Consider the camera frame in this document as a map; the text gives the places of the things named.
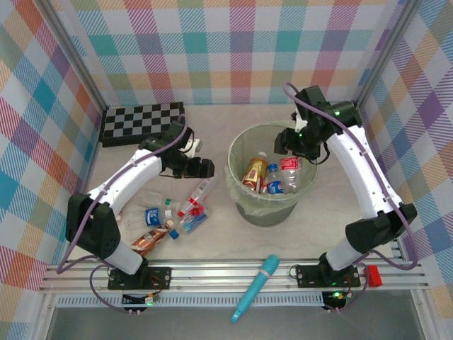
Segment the frosted bottle red-white label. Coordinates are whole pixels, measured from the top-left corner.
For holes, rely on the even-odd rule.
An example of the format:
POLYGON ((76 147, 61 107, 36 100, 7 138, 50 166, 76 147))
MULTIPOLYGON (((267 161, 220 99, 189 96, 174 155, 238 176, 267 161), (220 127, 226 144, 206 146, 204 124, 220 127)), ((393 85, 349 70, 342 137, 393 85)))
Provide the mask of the frosted bottle red-white label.
POLYGON ((194 208, 199 208, 204 199, 212 192, 217 185, 217 176, 205 178, 193 189, 178 210, 178 216, 184 217, 194 208))

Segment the clear bottle blue label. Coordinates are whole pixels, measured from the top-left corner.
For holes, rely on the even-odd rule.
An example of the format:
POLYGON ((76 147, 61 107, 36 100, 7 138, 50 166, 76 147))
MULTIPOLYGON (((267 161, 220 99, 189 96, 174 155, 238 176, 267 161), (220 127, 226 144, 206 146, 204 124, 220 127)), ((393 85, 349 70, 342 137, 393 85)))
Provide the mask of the clear bottle blue label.
POLYGON ((150 208, 130 208, 122 211, 122 221, 126 228, 130 230, 137 230, 140 228, 155 229, 165 224, 167 220, 173 218, 171 209, 164 209, 160 207, 150 208))

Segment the clear bottle blue-red label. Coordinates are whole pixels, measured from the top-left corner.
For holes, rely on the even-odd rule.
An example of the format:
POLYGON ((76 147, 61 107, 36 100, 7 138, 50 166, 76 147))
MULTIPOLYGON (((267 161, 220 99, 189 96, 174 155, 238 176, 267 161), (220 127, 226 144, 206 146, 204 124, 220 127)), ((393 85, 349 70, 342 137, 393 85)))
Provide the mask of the clear bottle blue-red label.
POLYGON ((190 234, 205 222, 209 216, 210 211, 203 205, 199 205, 176 220, 176 226, 169 232, 169 236, 171 239, 177 239, 182 234, 190 234))

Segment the red gold label bottle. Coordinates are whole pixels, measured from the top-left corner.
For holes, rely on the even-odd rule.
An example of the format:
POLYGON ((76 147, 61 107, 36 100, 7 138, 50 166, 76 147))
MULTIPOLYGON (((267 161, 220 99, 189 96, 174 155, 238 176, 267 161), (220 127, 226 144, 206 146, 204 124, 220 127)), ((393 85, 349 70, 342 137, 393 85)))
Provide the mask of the red gold label bottle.
POLYGON ((246 173, 242 178, 242 184, 260 193, 261 187, 263 186, 264 179, 266 177, 266 171, 268 168, 267 154, 263 151, 258 153, 258 156, 253 158, 247 167, 246 173))

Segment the black framed checkerboard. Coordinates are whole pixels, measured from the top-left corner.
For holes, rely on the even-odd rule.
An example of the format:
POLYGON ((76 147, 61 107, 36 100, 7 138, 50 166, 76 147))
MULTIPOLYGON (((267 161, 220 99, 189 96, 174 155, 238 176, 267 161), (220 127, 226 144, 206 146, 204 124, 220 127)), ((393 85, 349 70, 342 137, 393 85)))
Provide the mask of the black framed checkerboard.
POLYGON ((138 145, 167 131, 184 112, 182 101, 109 108, 103 113, 99 142, 103 147, 138 145))

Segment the left black controller board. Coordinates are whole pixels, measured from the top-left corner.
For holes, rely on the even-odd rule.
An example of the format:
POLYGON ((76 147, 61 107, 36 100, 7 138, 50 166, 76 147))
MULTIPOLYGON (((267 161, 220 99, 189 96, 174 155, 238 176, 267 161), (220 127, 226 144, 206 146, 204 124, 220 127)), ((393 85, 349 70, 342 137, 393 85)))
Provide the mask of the left black controller board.
POLYGON ((148 295, 136 296, 136 295, 122 295, 123 304, 133 304, 133 305, 146 305, 152 306, 155 302, 160 300, 158 293, 149 293, 148 295))

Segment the black controller board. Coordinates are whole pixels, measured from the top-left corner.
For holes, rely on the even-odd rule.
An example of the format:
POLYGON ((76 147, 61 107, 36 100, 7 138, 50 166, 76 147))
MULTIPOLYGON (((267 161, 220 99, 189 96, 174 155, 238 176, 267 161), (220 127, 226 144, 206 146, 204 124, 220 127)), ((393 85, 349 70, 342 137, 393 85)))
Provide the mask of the black controller board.
POLYGON ((160 300, 158 293, 149 293, 148 295, 136 296, 136 295, 122 295, 123 304, 133 304, 133 305, 146 305, 152 306, 155 302, 160 300))
POLYGON ((337 310, 346 306, 348 293, 346 291, 322 292, 325 310, 337 310))

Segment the teal marker pen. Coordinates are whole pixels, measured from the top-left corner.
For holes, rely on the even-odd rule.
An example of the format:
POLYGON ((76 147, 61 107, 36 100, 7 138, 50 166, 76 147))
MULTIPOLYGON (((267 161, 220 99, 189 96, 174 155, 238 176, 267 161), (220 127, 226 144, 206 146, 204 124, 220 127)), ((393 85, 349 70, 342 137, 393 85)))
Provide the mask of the teal marker pen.
POLYGON ((247 291, 243 294, 242 298, 236 306, 233 315, 231 316, 230 320, 233 324, 237 323, 242 315, 246 313, 248 308, 257 297, 258 293, 266 284, 267 280, 271 277, 272 274, 274 274, 279 264, 280 259, 273 254, 269 255, 269 257, 264 260, 258 274, 249 285, 247 291))

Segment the red block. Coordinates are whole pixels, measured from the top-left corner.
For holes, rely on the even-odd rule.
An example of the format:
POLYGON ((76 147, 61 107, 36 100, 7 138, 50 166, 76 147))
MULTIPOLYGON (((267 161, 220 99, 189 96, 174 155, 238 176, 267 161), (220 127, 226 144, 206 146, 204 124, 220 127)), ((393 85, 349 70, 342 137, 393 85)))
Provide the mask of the red block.
POLYGON ((364 268, 364 274, 368 282, 368 286, 371 288, 377 288, 382 286, 382 277, 379 269, 375 265, 369 265, 364 268))

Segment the right black controller board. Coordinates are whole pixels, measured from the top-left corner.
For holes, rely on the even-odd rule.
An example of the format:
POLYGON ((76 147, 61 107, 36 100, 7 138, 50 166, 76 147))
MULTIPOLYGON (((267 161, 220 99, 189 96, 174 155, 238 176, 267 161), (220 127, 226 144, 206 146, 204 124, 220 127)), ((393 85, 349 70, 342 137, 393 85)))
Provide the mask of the right black controller board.
POLYGON ((337 310, 346 306, 348 293, 346 291, 322 292, 325 310, 337 310))

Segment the aluminium frame post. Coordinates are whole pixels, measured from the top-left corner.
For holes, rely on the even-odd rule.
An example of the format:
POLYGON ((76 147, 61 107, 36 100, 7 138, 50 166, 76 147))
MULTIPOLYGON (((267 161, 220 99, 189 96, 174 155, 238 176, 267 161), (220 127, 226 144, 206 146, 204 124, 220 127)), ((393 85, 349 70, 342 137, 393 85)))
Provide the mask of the aluminium frame post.
POLYGON ((356 105, 362 106, 371 94, 422 2, 423 0, 387 1, 359 63, 357 75, 348 88, 347 97, 356 105))
POLYGON ((100 111, 106 111, 108 105, 101 96, 98 87, 95 84, 92 76, 88 72, 88 68, 84 64, 81 55, 77 51, 70 35, 60 20, 57 11, 54 9, 50 0, 33 0, 33 3, 42 14, 45 22, 50 27, 50 30, 55 35, 57 42, 60 44, 61 49, 66 55, 69 63, 75 69, 82 84, 85 86, 89 96, 95 103, 96 108, 100 111))

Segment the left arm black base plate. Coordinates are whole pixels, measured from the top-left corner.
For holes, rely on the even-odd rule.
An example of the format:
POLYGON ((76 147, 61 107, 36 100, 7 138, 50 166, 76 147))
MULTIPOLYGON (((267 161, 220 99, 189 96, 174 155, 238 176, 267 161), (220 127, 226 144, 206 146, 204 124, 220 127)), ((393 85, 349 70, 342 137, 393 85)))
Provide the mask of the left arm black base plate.
POLYGON ((109 290, 168 290, 171 283, 171 268, 146 267, 134 275, 113 269, 108 276, 109 290))

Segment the aluminium mounting rail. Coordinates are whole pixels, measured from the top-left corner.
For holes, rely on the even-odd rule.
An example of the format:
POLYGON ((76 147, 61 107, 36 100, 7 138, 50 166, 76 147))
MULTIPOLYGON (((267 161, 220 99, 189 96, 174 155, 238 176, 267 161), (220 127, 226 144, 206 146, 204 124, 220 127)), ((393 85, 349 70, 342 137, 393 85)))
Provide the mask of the aluminium mounting rail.
MULTIPOLYGON (((247 289, 258 274, 260 261, 156 261, 155 266, 171 268, 170 293, 241 293, 247 289)), ((377 259, 366 264, 379 268, 382 278, 380 290, 424 290, 428 280, 422 266, 410 271, 396 268, 377 259)), ((83 262, 63 274, 56 273, 56 267, 47 269, 40 285, 41 293, 88 293, 89 277, 100 293, 108 291, 109 276, 104 268, 94 269, 97 262, 83 262)))

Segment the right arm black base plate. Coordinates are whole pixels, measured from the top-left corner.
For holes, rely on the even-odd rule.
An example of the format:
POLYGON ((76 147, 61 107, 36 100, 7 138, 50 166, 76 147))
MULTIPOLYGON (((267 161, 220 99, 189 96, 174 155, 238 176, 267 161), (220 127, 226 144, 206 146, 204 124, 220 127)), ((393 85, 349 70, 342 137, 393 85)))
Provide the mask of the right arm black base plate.
POLYGON ((297 265, 296 280, 299 288, 358 288, 360 275, 354 266, 341 271, 328 271, 317 265, 297 265))

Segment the left aluminium frame post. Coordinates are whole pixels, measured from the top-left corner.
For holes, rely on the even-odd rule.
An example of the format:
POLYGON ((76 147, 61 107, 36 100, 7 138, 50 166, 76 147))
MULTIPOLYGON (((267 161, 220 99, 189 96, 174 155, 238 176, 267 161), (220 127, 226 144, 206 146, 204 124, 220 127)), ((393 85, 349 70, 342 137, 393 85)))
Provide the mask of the left aluminium frame post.
POLYGON ((98 87, 95 84, 92 76, 88 72, 88 68, 84 64, 81 55, 77 51, 70 35, 60 20, 57 11, 54 9, 50 0, 33 0, 33 3, 42 14, 45 22, 50 27, 50 30, 55 35, 57 42, 60 44, 61 49, 66 55, 69 63, 75 69, 82 84, 85 86, 89 96, 95 103, 96 108, 100 111, 106 111, 108 105, 101 96, 98 87))

